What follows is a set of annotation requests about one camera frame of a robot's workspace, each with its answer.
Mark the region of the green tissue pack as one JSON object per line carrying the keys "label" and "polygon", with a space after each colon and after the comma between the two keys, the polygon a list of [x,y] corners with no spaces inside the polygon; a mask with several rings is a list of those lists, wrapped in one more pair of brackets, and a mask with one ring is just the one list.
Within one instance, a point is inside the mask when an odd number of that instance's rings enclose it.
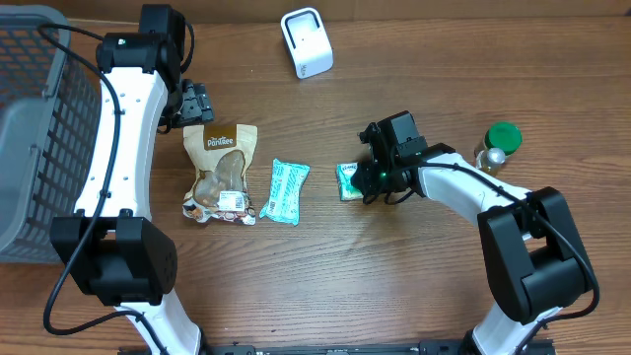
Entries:
{"label": "green tissue pack", "polygon": [[341,163],[336,166],[336,178],[341,201],[363,198],[362,192],[351,182],[351,177],[355,175],[357,168],[357,163]]}

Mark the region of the brown snack pouch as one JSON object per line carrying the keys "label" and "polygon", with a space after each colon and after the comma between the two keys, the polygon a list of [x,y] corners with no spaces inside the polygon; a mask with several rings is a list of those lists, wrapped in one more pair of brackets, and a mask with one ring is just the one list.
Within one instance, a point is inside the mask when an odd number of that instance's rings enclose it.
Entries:
{"label": "brown snack pouch", "polygon": [[182,214],[198,223],[213,219],[253,226],[255,211],[246,171],[258,138],[254,125],[195,125],[183,129],[183,146],[195,167],[195,182],[184,196]]}

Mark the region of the teal snack wrapper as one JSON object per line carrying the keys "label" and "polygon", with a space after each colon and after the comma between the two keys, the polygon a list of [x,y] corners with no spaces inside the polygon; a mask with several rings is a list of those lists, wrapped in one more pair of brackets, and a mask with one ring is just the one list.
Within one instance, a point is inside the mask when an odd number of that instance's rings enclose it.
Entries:
{"label": "teal snack wrapper", "polygon": [[310,170],[307,165],[274,159],[269,198],[259,217],[297,226],[300,222],[300,192]]}

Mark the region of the yellow dish soap bottle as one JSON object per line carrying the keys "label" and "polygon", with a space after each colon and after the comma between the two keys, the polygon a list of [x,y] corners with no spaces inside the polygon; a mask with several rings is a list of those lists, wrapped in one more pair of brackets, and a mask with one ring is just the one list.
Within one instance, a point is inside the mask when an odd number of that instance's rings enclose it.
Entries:
{"label": "yellow dish soap bottle", "polygon": [[483,173],[495,177],[506,163],[506,154],[500,148],[490,148],[479,153],[476,168]]}

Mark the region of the green lid jar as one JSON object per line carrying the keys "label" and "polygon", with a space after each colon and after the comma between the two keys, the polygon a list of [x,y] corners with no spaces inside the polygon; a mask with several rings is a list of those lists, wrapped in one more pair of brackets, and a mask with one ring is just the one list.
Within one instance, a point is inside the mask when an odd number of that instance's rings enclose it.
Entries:
{"label": "green lid jar", "polygon": [[474,157],[491,148],[499,148],[507,158],[516,153],[523,143],[520,129],[512,122],[500,121],[493,124],[474,149]]}

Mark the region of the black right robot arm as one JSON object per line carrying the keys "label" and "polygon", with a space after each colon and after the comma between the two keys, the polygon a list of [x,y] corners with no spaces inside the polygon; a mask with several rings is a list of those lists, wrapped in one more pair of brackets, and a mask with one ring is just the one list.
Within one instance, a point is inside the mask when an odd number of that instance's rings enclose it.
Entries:
{"label": "black right robot arm", "polygon": [[596,274],[560,191],[510,185],[444,143],[428,145],[407,110],[370,123],[358,136],[371,155],[351,177],[364,204],[417,194],[479,230],[491,310],[463,338],[422,340],[412,353],[553,354],[552,341],[537,339],[538,332],[596,309]]}

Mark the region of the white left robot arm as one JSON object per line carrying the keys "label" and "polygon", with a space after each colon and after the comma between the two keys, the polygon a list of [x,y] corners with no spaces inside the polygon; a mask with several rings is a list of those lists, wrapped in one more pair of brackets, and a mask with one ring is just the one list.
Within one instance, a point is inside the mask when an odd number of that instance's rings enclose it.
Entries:
{"label": "white left robot arm", "polygon": [[193,50],[191,24],[168,4],[144,5],[134,33],[100,37],[89,63],[102,106],[88,177],[73,214],[49,232],[62,278],[129,319],[150,354],[209,350],[176,294],[175,243],[153,224],[149,202],[157,135],[213,117],[204,87],[182,79]]}

